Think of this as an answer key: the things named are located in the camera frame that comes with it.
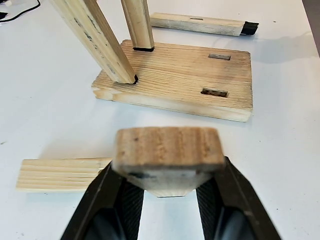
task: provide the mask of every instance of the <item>wooden board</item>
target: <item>wooden board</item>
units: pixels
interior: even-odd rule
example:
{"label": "wooden board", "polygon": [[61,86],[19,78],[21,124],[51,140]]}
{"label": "wooden board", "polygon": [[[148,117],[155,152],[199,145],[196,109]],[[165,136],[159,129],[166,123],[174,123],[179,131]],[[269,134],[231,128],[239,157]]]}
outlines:
{"label": "wooden board", "polygon": [[84,192],[111,158],[25,159],[16,189],[23,192]]}
{"label": "wooden board", "polygon": [[240,122],[249,119],[250,53],[168,43],[155,43],[153,52],[135,51],[130,40],[121,47],[139,81],[116,83],[101,71],[92,84],[98,99]]}
{"label": "wooden board", "polygon": [[245,21],[238,20],[159,12],[153,13],[150,21],[153,27],[229,36],[240,36],[245,24]]}
{"label": "wooden board", "polygon": [[112,169],[157,197],[185,196],[225,166],[214,128],[121,129],[115,144]]}

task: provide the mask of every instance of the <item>white table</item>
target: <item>white table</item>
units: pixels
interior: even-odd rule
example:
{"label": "white table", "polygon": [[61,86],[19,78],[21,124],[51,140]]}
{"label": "white table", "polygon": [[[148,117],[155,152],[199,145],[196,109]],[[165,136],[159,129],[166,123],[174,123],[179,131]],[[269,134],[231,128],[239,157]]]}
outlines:
{"label": "white table", "polygon": [[[100,5],[118,40],[128,39],[120,1]],[[45,0],[0,26],[0,239],[59,239],[83,195],[17,192],[22,159],[109,157],[118,129],[146,126],[217,128],[224,154],[250,180],[283,239],[320,239],[320,59],[302,2],[148,5],[150,13],[260,23],[253,37],[153,30],[156,42],[250,52],[252,117],[241,123],[95,99],[98,64]],[[195,192],[171,199],[146,193],[140,226],[140,240],[204,239]]]}

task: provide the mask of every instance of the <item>mortise slot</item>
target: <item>mortise slot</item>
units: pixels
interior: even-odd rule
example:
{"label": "mortise slot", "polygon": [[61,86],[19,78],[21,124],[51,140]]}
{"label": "mortise slot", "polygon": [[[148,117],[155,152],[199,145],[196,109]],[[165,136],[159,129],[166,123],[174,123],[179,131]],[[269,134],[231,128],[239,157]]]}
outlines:
{"label": "mortise slot", "polygon": [[192,19],[192,20],[204,20],[203,18],[200,18],[200,17],[190,17],[190,19]]}
{"label": "mortise slot", "polygon": [[217,90],[217,89],[202,88],[202,91],[200,93],[204,95],[212,95],[212,96],[223,97],[223,98],[228,97],[228,91]]}
{"label": "mortise slot", "polygon": [[213,53],[210,53],[208,58],[211,58],[211,59],[222,59],[222,60],[230,60],[231,59],[231,56],[230,55],[219,55],[219,54],[213,54]]}

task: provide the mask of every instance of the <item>wood grain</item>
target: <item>wood grain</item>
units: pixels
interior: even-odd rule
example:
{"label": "wood grain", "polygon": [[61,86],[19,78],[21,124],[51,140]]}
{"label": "wood grain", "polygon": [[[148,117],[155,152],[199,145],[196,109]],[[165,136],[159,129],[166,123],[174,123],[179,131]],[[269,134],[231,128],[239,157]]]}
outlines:
{"label": "wood grain", "polygon": [[[155,43],[153,52],[121,47],[139,81],[112,82],[104,71],[92,84],[98,99],[246,122],[253,109],[250,53],[199,46]],[[230,60],[209,55],[230,56]],[[201,94],[226,91],[227,97]]]}
{"label": "wood grain", "polygon": [[155,46],[147,0],[121,0],[125,20],[134,48]]}
{"label": "wood grain", "polygon": [[225,165],[214,128],[121,129],[115,143],[112,169],[157,197],[185,196]]}
{"label": "wood grain", "polygon": [[16,189],[23,192],[84,192],[111,158],[25,159]]}
{"label": "wood grain", "polygon": [[133,68],[95,0],[51,2],[112,81],[136,81]]}
{"label": "wood grain", "polygon": [[245,21],[238,20],[159,12],[153,13],[150,21],[154,27],[229,36],[239,36],[245,24]]}

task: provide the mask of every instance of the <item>black clamp jaw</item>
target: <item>black clamp jaw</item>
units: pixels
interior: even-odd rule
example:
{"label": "black clamp jaw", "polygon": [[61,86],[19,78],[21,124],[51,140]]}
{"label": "black clamp jaw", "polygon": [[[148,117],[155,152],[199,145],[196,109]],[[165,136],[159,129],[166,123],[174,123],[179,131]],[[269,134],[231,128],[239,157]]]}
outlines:
{"label": "black clamp jaw", "polygon": [[[205,240],[280,240],[249,181],[226,167],[196,189]],[[111,168],[93,180],[61,240],[137,240],[144,190]]]}

